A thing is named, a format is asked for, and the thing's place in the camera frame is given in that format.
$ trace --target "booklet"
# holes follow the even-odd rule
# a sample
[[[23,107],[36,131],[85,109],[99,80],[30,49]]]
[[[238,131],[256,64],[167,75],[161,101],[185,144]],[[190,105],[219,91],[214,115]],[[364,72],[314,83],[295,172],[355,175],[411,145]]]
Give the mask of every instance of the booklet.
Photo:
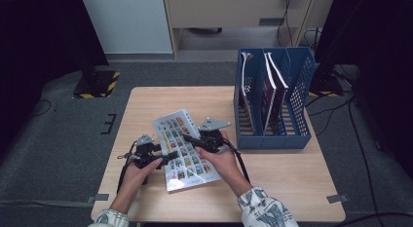
[[[177,159],[165,166],[169,192],[221,179],[215,167],[202,158],[191,143],[184,140],[182,136],[184,133],[200,138],[200,133],[185,108],[155,119],[153,126],[159,138],[162,153],[167,155],[177,151],[179,155]]]
[[[242,70],[242,77],[241,77],[241,92],[240,92],[240,105],[241,108],[243,109],[244,112],[244,117],[247,119],[249,122],[250,129],[244,131],[244,132],[251,132],[251,134],[255,134],[255,126],[254,122],[252,120],[252,113],[251,113],[251,105],[248,101],[248,98],[246,97],[246,93],[249,93],[251,91],[251,78],[250,77],[245,77],[245,65],[246,63],[253,58],[253,55],[250,53],[241,53],[243,56],[243,70]]]
[[[282,105],[284,102],[285,93],[288,91],[288,85],[285,83],[282,74],[273,62],[271,53],[265,54],[265,57],[266,60],[268,60],[274,83],[277,86],[269,119],[269,126],[271,127],[271,130],[273,131],[273,133],[277,133],[278,124],[281,119]]]
[[[267,55],[265,55],[265,67],[263,71],[263,85],[262,85],[262,95],[261,95],[261,121],[263,132],[267,130],[270,124],[270,116],[272,114],[274,97],[276,95],[277,86],[274,83],[273,74],[271,71],[271,64],[267,60]]]

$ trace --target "sleeve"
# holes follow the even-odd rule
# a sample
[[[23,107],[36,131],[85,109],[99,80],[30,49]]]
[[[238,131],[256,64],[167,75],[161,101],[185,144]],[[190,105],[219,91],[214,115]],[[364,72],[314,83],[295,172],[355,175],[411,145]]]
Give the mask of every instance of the sleeve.
[[[112,209],[104,209],[100,211],[96,221],[89,227],[129,227],[129,223],[125,214]]]
[[[259,186],[242,194],[238,204],[243,210],[245,227],[298,227],[289,210],[280,201],[268,197]]]

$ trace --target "black and yellow tape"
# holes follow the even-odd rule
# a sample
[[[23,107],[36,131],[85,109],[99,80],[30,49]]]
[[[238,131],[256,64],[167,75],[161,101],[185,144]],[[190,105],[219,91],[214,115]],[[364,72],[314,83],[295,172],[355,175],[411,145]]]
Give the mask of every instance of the black and yellow tape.
[[[113,77],[112,80],[110,82],[110,84],[107,87],[107,91],[104,93],[100,93],[100,94],[92,94],[92,93],[80,93],[80,94],[75,94],[73,95],[74,98],[95,98],[95,97],[108,97],[112,94],[113,89],[116,86],[116,83],[118,82],[118,78],[119,75],[121,74],[121,72],[116,71],[113,73]]]

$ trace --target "white cabinet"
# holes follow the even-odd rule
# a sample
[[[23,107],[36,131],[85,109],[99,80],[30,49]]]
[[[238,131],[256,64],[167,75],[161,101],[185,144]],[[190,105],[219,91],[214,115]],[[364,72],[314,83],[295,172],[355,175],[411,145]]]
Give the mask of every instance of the white cabinet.
[[[83,0],[106,54],[172,54],[164,0]]]

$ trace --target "blue file holder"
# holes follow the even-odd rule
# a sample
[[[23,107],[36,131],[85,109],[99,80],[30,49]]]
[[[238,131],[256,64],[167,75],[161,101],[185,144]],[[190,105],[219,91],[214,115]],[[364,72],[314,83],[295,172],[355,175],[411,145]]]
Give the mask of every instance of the blue file holder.
[[[244,68],[244,85],[250,114],[245,113],[242,96],[243,56],[252,54]],[[262,72],[266,71],[264,53],[271,57],[288,84],[276,133],[263,129],[260,116]],[[305,116],[305,100],[314,73],[314,57],[308,48],[239,49],[234,91],[237,146],[249,149],[303,149],[311,138]]]

